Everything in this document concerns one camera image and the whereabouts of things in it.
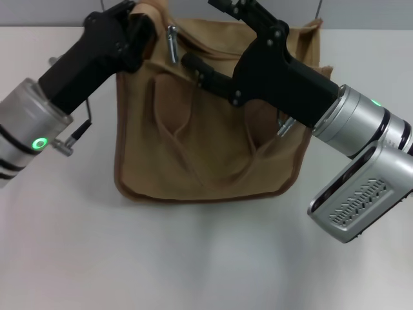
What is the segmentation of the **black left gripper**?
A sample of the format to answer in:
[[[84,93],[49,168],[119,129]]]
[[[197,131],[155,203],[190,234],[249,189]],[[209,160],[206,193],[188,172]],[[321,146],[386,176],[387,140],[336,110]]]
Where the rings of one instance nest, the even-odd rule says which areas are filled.
[[[80,39],[39,78],[46,98],[65,114],[73,113],[110,76],[141,67],[156,28],[146,14],[130,16],[135,5],[121,1],[90,13]]]

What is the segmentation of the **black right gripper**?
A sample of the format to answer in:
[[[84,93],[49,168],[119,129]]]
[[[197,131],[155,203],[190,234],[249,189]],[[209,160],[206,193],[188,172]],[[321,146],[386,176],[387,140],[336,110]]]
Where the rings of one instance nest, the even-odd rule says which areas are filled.
[[[339,86],[290,55],[288,25],[257,1],[208,0],[208,4],[243,21],[256,38],[241,55],[232,77],[186,53],[181,64],[197,72],[198,87],[239,107],[260,99],[304,126],[315,128],[337,100]]]

